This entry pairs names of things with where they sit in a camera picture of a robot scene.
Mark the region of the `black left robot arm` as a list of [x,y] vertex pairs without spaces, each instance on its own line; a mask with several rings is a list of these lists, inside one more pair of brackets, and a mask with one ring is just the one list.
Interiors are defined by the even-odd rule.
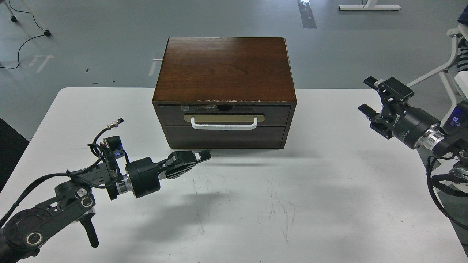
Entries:
[[[211,158],[209,150],[200,152],[174,151],[166,159],[154,163],[151,158],[130,161],[119,136],[97,140],[107,130],[118,127],[119,118],[107,125],[89,144],[97,160],[78,171],[44,175],[25,188],[1,219],[1,262],[16,263],[37,256],[40,248],[52,236],[77,221],[85,228],[93,248],[99,246],[92,217],[95,215],[93,188],[105,189],[111,200],[131,192],[136,198],[155,193],[160,180],[175,179],[190,171],[196,164]],[[57,185],[55,196],[33,208],[14,213],[20,202],[44,181],[65,176],[68,181]]]

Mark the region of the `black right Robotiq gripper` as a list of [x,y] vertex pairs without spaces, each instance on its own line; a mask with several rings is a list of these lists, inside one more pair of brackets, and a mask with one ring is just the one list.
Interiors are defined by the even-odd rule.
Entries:
[[396,78],[377,80],[370,76],[364,84],[377,91],[382,110],[378,113],[367,104],[362,104],[358,110],[366,115],[371,129],[384,138],[395,137],[411,149],[421,146],[434,149],[447,138],[438,119],[420,108],[407,105],[414,91]]

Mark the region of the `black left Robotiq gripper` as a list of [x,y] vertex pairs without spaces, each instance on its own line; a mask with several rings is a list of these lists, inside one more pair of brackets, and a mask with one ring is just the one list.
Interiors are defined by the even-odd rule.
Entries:
[[178,178],[210,158],[210,150],[174,151],[158,163],[154,163],[150,157],[132,161],[125,165],[127,174],[116,183],[117,195],[131,191],[136,198],[141,198],[155,193],[161,188],[159,180]]

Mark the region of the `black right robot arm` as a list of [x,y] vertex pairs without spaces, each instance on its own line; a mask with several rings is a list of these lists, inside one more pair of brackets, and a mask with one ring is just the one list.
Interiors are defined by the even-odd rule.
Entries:
[[382,103],[381,112],[367,104],[359,106],[370,121],[370,127],[386,139],[396,137],[411,149],[426,148],[426,178],[432,200],[449,220],[467,230],[443,208],[434,189],[450,196],[466,198],[467,193],[444,184],[445,181],[467,183],[467,100],[457,103],[446,122],[424,110],[409,105],[414,91],[396,78],[377,80],[368,77],[364,83],[376,90]]

